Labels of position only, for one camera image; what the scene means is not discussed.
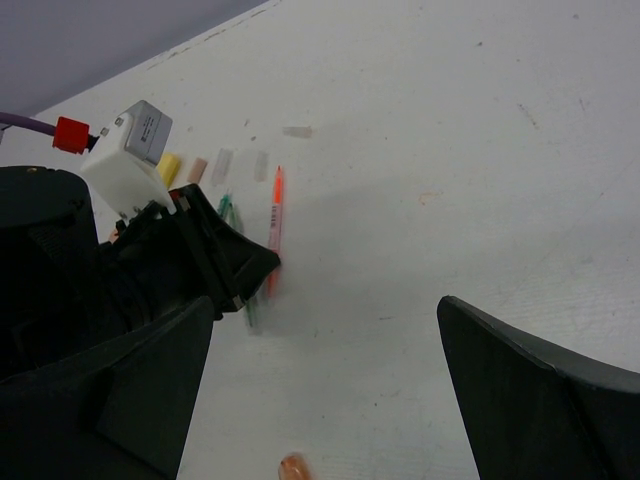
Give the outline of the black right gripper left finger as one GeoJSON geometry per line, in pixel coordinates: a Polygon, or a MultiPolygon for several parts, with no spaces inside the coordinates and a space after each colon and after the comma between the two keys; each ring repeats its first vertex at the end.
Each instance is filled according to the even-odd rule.
{"type": "Polygon", "coordinates": [[[2,478],[176,478],[213,323],[211,301],[200,298],[3,380],[2,478]]]}

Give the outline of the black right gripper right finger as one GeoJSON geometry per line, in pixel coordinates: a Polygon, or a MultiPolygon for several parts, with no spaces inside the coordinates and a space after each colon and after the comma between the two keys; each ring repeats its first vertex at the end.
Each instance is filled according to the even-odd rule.
{"type": "Polygon", "coordinates": [[[453,296],[439,301],[437,319],[480,478],[638,478],[638,373],[453,296]]]}

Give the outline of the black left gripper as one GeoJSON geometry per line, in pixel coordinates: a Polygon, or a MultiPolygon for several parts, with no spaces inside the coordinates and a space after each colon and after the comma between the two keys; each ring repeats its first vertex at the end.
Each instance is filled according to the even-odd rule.
{"type": "Polygon", "coordinates": [[[280,257],[225,222],[196,184],[150,202],[100,242],[76,174],[1,171],[1,375],[11,378],[139,330],[208,297],[238,312],[280,257]]]}

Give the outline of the thin orange pen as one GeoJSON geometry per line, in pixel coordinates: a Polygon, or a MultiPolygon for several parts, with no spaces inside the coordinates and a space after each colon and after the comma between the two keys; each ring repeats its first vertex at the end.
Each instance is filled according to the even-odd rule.
{"type": "Polygon", "coordinates": [[[273,192],[272,192],[272,206],[271,206],[271,219],[270,219],[270,231],[269,231],[269,249],[277,256],[281,253],[281,235],[283,224],[283,211],[284,211],[284,196],[285,196],[285,172],[282,166],[278,166],[275,172],[273,192]]]}

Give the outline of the clear highlighter cap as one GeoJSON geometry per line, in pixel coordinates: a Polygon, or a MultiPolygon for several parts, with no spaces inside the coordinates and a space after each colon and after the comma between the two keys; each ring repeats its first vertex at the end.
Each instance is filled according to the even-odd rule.
{"type": "Polygon", "coordinates": [[[254,167],[254,180],[256,182],[264,182],[268,174],[269,154],[265,151],[259,151],[257,153],[255,167],[254,167]]]}

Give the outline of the tan pen cap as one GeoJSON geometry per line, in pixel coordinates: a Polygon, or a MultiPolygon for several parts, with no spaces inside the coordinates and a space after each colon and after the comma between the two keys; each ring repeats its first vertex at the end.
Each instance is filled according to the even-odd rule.
{"type": "Polygon", "coordinates": [[[187,176],[190,184],[199,184],[208,166],[208,161],[203,158],[196,158],[187,176]]]}

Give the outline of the yellow marker cap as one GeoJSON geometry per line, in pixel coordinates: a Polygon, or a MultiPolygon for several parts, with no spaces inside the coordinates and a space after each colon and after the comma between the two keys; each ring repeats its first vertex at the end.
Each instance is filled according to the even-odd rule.
{"type": "Polygon", "coordinates": [[[181,164],[182,161],[176,154],[164,153],[161,156],[160,162],[156,166],[156,171],[167,189],[171,188],[181,168],[181,164]]]}

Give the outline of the clear orange pen cap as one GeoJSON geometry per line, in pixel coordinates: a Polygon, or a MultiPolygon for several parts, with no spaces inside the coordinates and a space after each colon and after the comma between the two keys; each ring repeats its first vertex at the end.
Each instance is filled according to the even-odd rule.
{"type": "Polygon", "coordinates": [[[282,134],[291,138],[309,139],[313,135],[313,129],[311,126],[285,126],[282,134]]]}

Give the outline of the orange clear highlighter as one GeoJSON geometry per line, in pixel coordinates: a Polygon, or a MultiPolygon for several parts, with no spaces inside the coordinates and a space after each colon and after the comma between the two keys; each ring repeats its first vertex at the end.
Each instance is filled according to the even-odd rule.
{"type": "Polygon", "coordinates": [[[280,480],[313,480],[314,476],[305,457],[298,452],[292,452],[281,460],[278,478],[280,480]]]}

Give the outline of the green clear pen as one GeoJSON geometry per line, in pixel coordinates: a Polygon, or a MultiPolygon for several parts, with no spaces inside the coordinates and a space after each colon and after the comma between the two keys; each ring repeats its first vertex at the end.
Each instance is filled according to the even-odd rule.
{"type": "Polygon", "coordinates": [[[231,193],[225,193],[221,197],[219,201],[217,213],[225,222],[228,222],[233,218],[234,206],[233,206],[231,193]]]}

